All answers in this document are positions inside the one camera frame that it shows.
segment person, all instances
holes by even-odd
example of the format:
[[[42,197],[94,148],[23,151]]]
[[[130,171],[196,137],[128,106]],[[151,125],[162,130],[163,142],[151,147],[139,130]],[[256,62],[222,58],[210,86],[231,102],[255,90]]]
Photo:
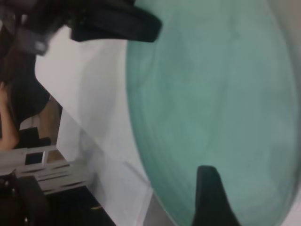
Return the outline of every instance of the person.
[[[12,150],[18,145],[20,139],[18,130],[10,114],[8,93],[4,82],[0,83],[0,116],[2,125],[0,151]]]

